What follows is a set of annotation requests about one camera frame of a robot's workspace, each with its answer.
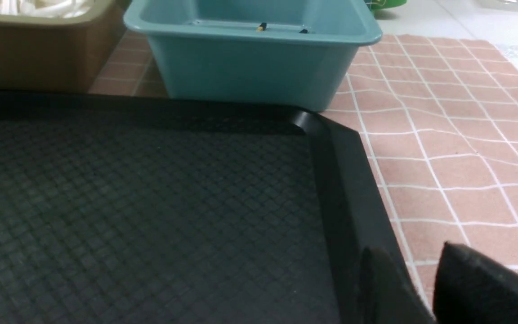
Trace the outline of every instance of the diamond pattern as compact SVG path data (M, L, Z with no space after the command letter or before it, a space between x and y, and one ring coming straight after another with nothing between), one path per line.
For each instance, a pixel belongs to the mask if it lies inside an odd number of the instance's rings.
M338 323L306 137L224 121L0 121L0 323Z

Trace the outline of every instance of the beige plastic container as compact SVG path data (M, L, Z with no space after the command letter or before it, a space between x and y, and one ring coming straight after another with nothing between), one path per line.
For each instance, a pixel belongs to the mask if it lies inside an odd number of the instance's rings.
M86 92L125 32L131 0L97 0L74 18L0 15L0 89Z

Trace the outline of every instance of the green object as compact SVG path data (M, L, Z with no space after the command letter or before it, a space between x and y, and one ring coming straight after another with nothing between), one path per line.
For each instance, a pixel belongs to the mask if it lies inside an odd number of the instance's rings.
M134 0L125 23L147 35L171 98L311 111L382 35L361 0Z
M370 6L371 12L380 9L395 8L403 6L407 3L407 0L375 0L373 2L366 2L367 6Z

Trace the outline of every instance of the black tray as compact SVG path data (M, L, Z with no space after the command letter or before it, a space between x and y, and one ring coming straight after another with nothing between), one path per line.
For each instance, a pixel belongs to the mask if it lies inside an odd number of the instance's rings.
M323 117L0 92L0 323L358 323L365 247L411 287L360 137Z

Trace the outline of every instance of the tray rim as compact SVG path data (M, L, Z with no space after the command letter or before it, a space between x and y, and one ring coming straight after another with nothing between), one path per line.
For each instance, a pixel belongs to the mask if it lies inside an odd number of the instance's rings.
M0 121L25 119L78 118L88 113L122 113L130 120L156 115L182 117L236 117L290 123L302 129L308 138L313 157L315 184L319 197L325 240L329 246L333 230L325 226L325 219L347 213L356 242L343 251L357 262L365 248L382 248L388 252L411 285L411 278L399 250L389 216L383 205L371 167L357 131L335 123L317 113L279 105L211 103L204 101L168 100L161 98L132 98L96 94L38 94L0 91ZM330 188L338 195L322 195ZM356 300L358 287L344 287L337 276L357 285L358 273L346 273L345 260L332 256L329 261L335 282L339 315L344 324L358 322Z

